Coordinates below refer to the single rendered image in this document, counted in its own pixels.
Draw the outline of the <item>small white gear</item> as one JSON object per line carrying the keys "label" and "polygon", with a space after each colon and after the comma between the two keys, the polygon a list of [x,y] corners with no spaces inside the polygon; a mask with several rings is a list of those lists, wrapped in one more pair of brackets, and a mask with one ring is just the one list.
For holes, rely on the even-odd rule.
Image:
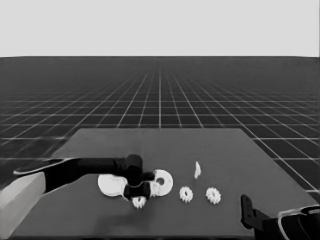
{"label": "small white gear", "polygon": [[221,193],[214,187],[209,187],[206,190],[206,198],[212,204],[218,204],[221,201]]}
{"label": "small white gear", "polygon": [[158,182],[151,182],[150,191],[152,197],[159,196],[161,193],[161,185]]}
{"label": "small white gear", "polygon": [[132,204],[135,208],[141,209],[145,206],[147,199],[145,197],[134,197]]}
{"label": "small white gear", "polygon": [[184,203],[189,203],[193,199],[193,191],[188,186],[183,186],[179,190],[179,197]]}

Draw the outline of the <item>large thick white disc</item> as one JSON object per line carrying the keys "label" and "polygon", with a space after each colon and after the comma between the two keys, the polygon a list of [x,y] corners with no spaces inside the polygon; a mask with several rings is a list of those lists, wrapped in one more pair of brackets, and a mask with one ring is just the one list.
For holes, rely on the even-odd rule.
{"label": "large thick white disc", "polygon": [[121,176],[101,174],[98,176],[97,184],[99,190],[105,196],[118,197],[123,195],[127,180]]}

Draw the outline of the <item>white round carrier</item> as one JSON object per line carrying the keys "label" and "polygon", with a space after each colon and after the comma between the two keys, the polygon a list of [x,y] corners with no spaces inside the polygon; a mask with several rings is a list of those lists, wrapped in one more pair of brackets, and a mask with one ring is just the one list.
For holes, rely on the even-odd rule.
{"label": "white round carrier", "polygon": [[152,182],[158,182],[161,185],[161,193],[156,197],[162,197],[169,194],[174,184],[172,175],[168,171],[162,169],[157,169],[154,173],[155,180]]}

